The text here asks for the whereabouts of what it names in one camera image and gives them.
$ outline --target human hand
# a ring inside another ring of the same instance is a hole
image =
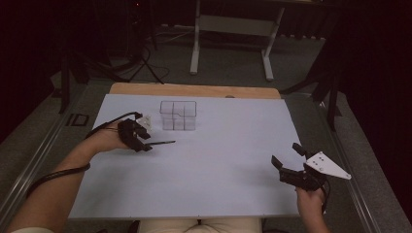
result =
[[[316,191],[306,191],[300,187],[297,194],[297,209],[308,232],[329,232],[324,222],[322,205],[325,202],[324,193],[320,188]]]
[[[297,208],[302,217],[322,215],[322,205],[325,201],[324,193],[320,188],[316,191],[306,191],[297,187]]]
[[[119,138],[118,125],[120,121],[113,122],[84,139],[79,146],[91,150],[91,153],[110,151],[114,149],[128,149]]]

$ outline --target dark background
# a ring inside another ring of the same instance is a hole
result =
[[[79,0],[67,3],[1,1],[3,127],[0,142],[53,92],[50,76],[60,70],[64,49],[80,50],[95,60],[106,62],[108,50],[126,50],[130,2],[123,1],[124,5],[120,5],[119,1],[106,0],[96,5]],[[155,25],[193,25],[194,1],[157,0],[153,3]],[[353,5],[350,1],[324,3]],[[347,95],[401,206],[411,219],[408,177],[412,156],[409,72],[412,67],[412,7],[409,1],[362,3],[364,6],[360,10],[343,15],[335,9],[311,7],[308,10],[289,6],[279,34],[294,35],[297,39],[302,36],[327,38],[324,52],[317,60],[321,64],[336,59],[336,54],[342,50],[352,48],[351,58],[344,61],[340,90]],[[242,4],[232,5],[227,13],[242,17],[275,17],[271,8],[254,5],[245,11]],[[204,9],[219,12],[222,5],[212,2]]]

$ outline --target table leg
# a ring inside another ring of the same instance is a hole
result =
[[[284,11],[285,11],[285,8],[281,8],[279,10],[276,21],[274,22],[272,33],[269,37],[269,44],[267,45],[266,50],[261,51],[261,58],[263,60],[264,73],[266,75],[266,79],[270,82],[272,82],[274,78],[273,78],[272,66],[270,65],[269,54],[272,51],[272,46],[273,46],[273,43],[275,42],[276,34],[278,33],[278,29],[279,29]]]
[[[199,21],[200,21],[200,0],[196,0],[196,19],[194,21],[194,46],[191,55],[190,74],[197,75],[197,66],[199,63]]]

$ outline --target lap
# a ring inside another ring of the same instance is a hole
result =
[[[141,220],[139,233],[261,233],[259,218],[225,217],[202,219]]]

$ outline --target table surface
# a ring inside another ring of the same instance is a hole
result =
[[[137,108],[152,116],[161,100],[187,99],[198,106],[196,129],[156,130],[161,119],[153,117],[150,140],[176,144],[96,156],[70,218],[297,215],[293,187],[279,182],[270,163],[273,153],[291,169],[304,162],[292,150],[298,137],[274,88],[115,83],[94,126],[121,111]],[[253,117],[260,123],[243,123]]]

